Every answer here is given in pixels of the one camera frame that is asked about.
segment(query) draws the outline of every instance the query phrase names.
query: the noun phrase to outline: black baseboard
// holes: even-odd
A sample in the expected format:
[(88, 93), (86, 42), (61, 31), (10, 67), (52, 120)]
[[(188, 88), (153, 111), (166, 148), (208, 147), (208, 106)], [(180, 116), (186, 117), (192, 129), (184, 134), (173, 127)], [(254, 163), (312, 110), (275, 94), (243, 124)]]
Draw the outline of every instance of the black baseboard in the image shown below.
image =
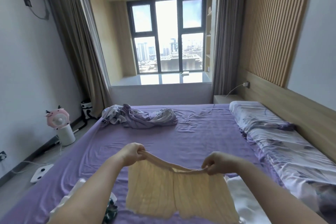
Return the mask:
[[(82, 117), (79, 117), (78, 119), (74, 120), (70, 125), (73, 128), (76, 126), (80, 121), (82, 120)], [(58, 142), (58, 138), (54, 136), (51, 138), (48, 142), (46, 142), (44, 145), (42, 145), (40, 148), (38, 148), (36, 151), (34, 151), (32, 154), (30, 154), (25, 161), (33, 161), (36, 157), (41, 156), (45, 151), (47, 151), (52, 145)], [(23, 168), (25, 168), (29, 163), (21, 162), (16, 167), (14, 167), (11, 171), (9, 171), (7, 174), (5, 174), (3, 177), (0, 178), (0, 187), (4, 185), (6, 182), (8, 182), (10, 179), (12, 179), (16, 174), (14, 174), (12, 171), (15, 172), (21, 171)]]

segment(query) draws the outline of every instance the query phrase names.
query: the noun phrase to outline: sky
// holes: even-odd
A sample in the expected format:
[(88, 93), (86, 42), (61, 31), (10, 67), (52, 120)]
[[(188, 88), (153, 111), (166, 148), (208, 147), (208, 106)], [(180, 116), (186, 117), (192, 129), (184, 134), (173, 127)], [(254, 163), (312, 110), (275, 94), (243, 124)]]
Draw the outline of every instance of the sky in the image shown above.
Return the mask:
[[(133, 6), (133, 16), (136, 32), (152, 31), (151, 13), (149, 5)], [(155, 2), (157, 18), (157, 34), (159, 37), (160, 53), (163, 48), (170, 48), (170, 39), (177, 40), (177, 1), (157, 1)], [(200, 27), (202, 17), (202, 0), (183, 1), (183, 27)], [(203, 42), (203, 34), (183, 35), (185, 40), (200, 40)], [(155, 46), (154, 37), (144, 37), (136, 39), (135, 43), (147, 42), (148, 46)]]

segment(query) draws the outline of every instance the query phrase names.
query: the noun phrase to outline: gray curtain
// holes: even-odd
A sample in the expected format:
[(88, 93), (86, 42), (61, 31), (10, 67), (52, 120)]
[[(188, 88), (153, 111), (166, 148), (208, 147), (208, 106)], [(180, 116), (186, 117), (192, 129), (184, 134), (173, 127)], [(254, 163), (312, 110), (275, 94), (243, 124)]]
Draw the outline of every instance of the gray curtain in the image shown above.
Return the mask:
[(85, 97), (91, 99), (93, 116), (99, 117), (111, 105), (111, 97), (81, 1), (50, 0), (50, 3), (75, 77)]
[(244, 0), (218, 0), (213, 95), (226, 95), (236, 86)]

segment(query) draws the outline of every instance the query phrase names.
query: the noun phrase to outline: window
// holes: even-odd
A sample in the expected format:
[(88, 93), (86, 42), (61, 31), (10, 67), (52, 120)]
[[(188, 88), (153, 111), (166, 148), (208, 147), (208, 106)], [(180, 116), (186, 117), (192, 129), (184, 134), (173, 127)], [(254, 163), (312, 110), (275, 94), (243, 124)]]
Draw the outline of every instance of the window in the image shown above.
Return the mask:
[(127, 2), (138, 73), (204, 70), (206, 0)]

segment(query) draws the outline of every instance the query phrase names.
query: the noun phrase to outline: person's right arm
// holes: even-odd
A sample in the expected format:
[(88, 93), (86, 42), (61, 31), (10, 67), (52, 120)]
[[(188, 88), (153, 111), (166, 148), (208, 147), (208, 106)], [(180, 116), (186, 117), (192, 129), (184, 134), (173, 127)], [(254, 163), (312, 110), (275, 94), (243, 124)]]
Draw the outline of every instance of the person's right arm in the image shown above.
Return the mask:
[(237, 173), (272, 224), (327, 224), (317, 213), (280, 187), (254, 164), (222, 152), (213, 152), (202, 165), (208, 174)]

